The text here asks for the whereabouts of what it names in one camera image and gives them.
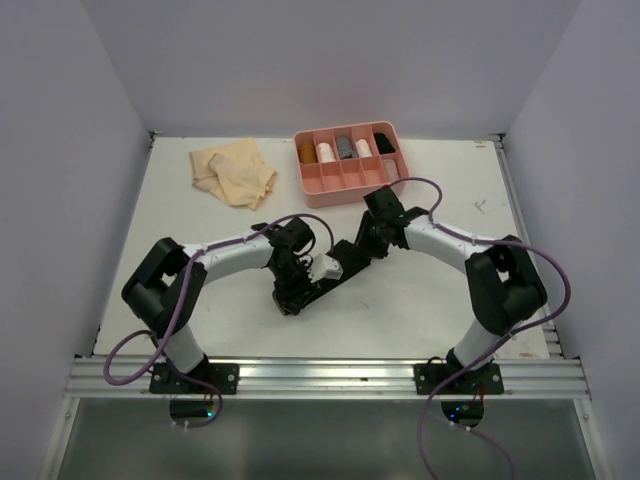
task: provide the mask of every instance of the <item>gray panel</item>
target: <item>gray panel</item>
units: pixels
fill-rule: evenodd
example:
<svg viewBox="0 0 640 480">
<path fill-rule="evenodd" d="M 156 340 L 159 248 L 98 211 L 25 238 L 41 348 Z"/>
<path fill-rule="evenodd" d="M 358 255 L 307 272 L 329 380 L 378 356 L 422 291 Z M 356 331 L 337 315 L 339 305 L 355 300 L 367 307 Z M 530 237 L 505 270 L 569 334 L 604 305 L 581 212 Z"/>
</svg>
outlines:
<svg viewBox="0 0 640 480">
<path fill-rule="evenodd" d="M 0 2 L 0 59 L 0 478 L 21 480 L 91 350 L 147 135 L 79 1 Z"/>
<path fill-rule="evenodd" d="M 506 131 L 579 0 L 84 0 L 146 125 Z"/>
<path fill-rule="evenodd" d="M 60 479 L 424 478 L 419 402 L 229 401 L 209 428 L 171 430 L 168 402 L 83 400 Z M 593 473 L 571 401 L 496 402 L 483 430 L 513 455 L 522 479 Z M 444 478 L 495 480 L 509 469 L 492 446 L 440 415 L 425 443 Z"/>
<path fill-rule="evenodd" d="M 621 479 L 640 466 L 640 383 L 627 374 L 640 365 L 639 18 L 637 0 L 585 0 L 507 136 L 531 241 L 573 282 L 556 325 Z"/>
</svg>

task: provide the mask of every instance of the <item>white enclosure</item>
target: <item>white enclosure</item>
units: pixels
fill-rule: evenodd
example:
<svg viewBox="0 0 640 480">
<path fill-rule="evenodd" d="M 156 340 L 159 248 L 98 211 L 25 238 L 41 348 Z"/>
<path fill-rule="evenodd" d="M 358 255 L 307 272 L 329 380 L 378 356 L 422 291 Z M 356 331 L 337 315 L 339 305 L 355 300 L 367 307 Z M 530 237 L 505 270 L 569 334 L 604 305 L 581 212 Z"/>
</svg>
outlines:
<svg viewBox="0 0 640 480">
<path fill-rule="evenodd" d="M 403 137 L 506 133 L 530 239 L 573 280 L 565 356 L 617 477 L 634 478 L 639 18 L 633 0 L 4 2 L 0 476 L 37 477 L 73 357 L 92 351 L 148 131 L 385 119 Z"/>
</svg>

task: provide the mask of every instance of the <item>pink organizer tray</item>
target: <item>pink organizer tray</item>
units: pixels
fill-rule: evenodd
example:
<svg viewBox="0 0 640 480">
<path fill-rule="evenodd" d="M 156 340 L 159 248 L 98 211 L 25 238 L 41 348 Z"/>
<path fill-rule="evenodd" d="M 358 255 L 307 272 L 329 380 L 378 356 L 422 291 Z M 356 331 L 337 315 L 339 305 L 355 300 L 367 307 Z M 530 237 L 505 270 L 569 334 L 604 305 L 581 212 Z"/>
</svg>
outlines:
<svg viewBox="0 0 640 480">
<path fill-rule="evenodd" d="M 374 133 L 384 133 L 395 148 L 395 153 L 380 155 L 373 137 Z M 339 160 L 336 146 L 337 137 L 347 137 L 354 150 L 356 149 L 356 141 L 365 139 L 369 144 L 372 156 Z M 335 162 L 304 165 L 300 163 L 300 158 L 298 158 L 305 203 L 310 208 L 362 201 L 362 197 L 389 183 L 382 164 L 383 160 L 391 159 L 396 163 L 400 178 L 409 176 L 409 169 L 398 142 L 396 129 L 389 122 L 306 130 L 296 133 L 293 139 L 296 144 L 296 152 L 301 145 L 312 144 L 316 148 L 319 159 L 318 144 L 328 143 L 333 149 L 335 158 L 338 159 Z M 396 193 L 400 193 L 403 186 L 404 183 L 400 183 L 395 185 L 393 189 Z"/>
</svg>

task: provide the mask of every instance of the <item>crumpled cloth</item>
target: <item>crumpled cloth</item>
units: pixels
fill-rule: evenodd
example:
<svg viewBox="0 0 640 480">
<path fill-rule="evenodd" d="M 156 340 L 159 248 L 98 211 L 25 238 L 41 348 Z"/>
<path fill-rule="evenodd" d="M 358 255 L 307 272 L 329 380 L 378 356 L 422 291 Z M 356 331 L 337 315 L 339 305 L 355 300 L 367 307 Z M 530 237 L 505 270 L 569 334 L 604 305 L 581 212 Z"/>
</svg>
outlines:
<svg viewBox="0 0 640 480">
<path fill-rule="evenodd" d="M 193 186 L 233 207 L 256 210 L 276 179 L 253 138 L 190 153 Z"/>
</svg>

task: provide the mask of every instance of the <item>white table surface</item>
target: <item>white table surface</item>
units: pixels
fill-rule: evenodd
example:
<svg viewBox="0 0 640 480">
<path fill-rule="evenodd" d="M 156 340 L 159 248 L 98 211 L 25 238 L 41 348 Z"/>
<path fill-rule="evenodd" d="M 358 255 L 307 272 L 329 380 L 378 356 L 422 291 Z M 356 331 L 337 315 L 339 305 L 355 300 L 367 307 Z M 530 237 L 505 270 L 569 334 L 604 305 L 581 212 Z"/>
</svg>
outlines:
<svg viewBox="0 0 640 480">
<path fill-rule="evenodd" d="M 96 354 L 107 354 L 128 333 L 144 328 L 120 298 L 122 286 L 160 238 L 178 243 L 214 242 L 295 212 L 320 215 L 337 239 L 354 240 L 364 203 L 309 209 L 304 204 L 291 139 L 259 138 L 260 151 L 278 171 L 273 193 L 262 206 L 228 207 L 191 186 L 189 152 L 230 143 L 233 138 L 158 138 L 134 212 L 110 294 Z M 413 175 L 429 177 L 444 190 L 436 217 L 481 235 L 516 234 L 498 158 L 491 142 L 401 140 Z M 401 194 L 405 208 L 429 208 L 435 194 L 411 183 Z M 321 225 L 316 251 L 328 249 Z M 391 248 L 389 256 L 305 308 L 282 316 L 273 303 L 267 269 L 244 271 L 205 287 L 190 320 L 211 356 L 305 358 L 428 358 L 444 356 L 472 319 L 464 275 L 427 255 Z M 149 354 L 148 339 L 121 350 Z M 549 358 L 540 327 L 518 335 L 500 358 Z"/>
</svg>

